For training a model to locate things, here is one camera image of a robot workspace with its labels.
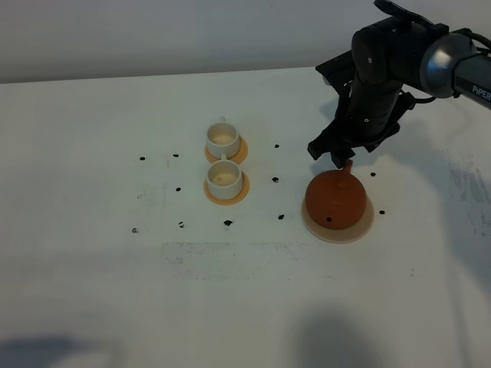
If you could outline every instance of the table surface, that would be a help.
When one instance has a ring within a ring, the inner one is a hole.
[[[374,225],[333,245],[300,205],[336,97],[313,68],[0,86],[0,366],[489,366],[491,112],[420,105],[358,150]],[[203,193],[221,116],[233,206]]]

